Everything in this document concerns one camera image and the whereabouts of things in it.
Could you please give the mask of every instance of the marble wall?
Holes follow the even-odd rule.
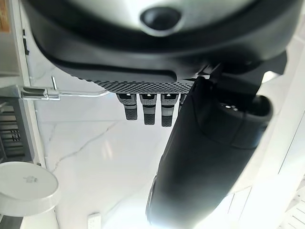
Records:
[[[263,84],[259,91],[272,100],[274,117],[232,194],[216,211],[229,212],[230,220],[238,220],[244,209],[294,78],[304,48],[303,21],[288,46],[289,62],[284,76]],[[50,63],[36,47],[28,24],[25,25],[31,85],[51,86],[54,76],[62,90],[101,90]],[[37,101],[35,109],[46,165],[58,178],[62,190],[62,200],[56,208],[60,228],[84,229],[87,216],[94,212],[102,214],[105,229],[149,228],[145,218],[147,195],[172,129],[161,127],[160,103],[154,126],[143,124],[140,104],[138,120],[126,121],[123,106],[114,94]]]

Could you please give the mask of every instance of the bright light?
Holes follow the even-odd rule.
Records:
[[[267,71],[265,74],[264,74],[264,77],[263,77],[263,80],[262,80],[262,83],[265,83],[265,82],[268,82],[276,77],[278,77],[279,74],[277,73],[274,73],[272,71]]]

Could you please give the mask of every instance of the black cover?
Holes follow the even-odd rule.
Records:
[[[277,56],[295,31],[303,3],[261,0],[218,24],[152,37],[109,25],[67,1],[22,2],[36,43],[51,62],[112,92],[128,93],[112,87],[118,83],[151,83],[142,94],[158,83],[192,78],[206,62],[244,64]]]

